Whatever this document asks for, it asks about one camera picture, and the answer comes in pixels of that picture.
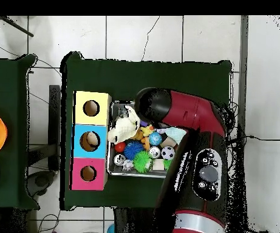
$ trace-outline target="green table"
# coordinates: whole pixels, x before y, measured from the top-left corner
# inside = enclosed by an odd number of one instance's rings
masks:
[[[0,59],[0,117],[8,130],[0,150],[0,207],[38,209],[25,184],[29,152],[26,79],[35,59],[35,55]]]
[[[145,87],[171,88],[228,104],[231,62],[127,62],[81,59],[70,52],[61,63],[63,73],[61,109],[61,208],[72,206],[118,206],[153,208],[160,187],[159,178],[109,176],[103,191],[70,191],[69,167],[74,90],[104,92],[112,100],[132,101]]]

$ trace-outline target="yellow toy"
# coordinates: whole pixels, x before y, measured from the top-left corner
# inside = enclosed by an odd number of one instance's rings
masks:
[[[152,125],[150,124],[147,127],[141,127],[140,130],[143,131],[144,137],[148,137],[150,134],[154,132],[154,127],[152,127]]]
[[[130,138],[132,140],[141,140],[143,138],[143,132],[139,129],[134,137]]]

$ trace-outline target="green spiky ball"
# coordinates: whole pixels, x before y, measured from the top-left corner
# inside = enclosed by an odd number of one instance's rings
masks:
[[[172,160],[163,159],[163,165],[164,165],[166,171],[169,169],[171,162],[172,162]]]
[[[135,155],[133,159],[133,165],[138,172],[144,174],[152,168],[152,159],[147,151],[141,151]]]

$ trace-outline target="light blue cloth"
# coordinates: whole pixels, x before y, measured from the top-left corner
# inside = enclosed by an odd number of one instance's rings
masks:
[[[170,138],[172,138],[173,140],[175,140],[175,142],[177,144],[180,144],[182,138],[185,136],[186,131],[183,129],[179,129],[179,128],[175,128],[175,127],[170,127],[170,128],[166,128],[166,135]]]

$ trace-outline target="shape sorter box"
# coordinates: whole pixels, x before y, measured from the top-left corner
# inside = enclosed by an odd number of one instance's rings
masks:
[[[86,104],[93,101],[97,108],[92,113]],[[102,191],[107,182],[106,154],[108,141],[109,106],[111,96],[107,93],[74,91],[73,93],[73,131],[70,161],[70,189]],[[87,132],[97,137],[97,147],[85,150],[83,140],[87,140]],[[95,176],[87,181],[83,178],[83,169],[91,167]]]

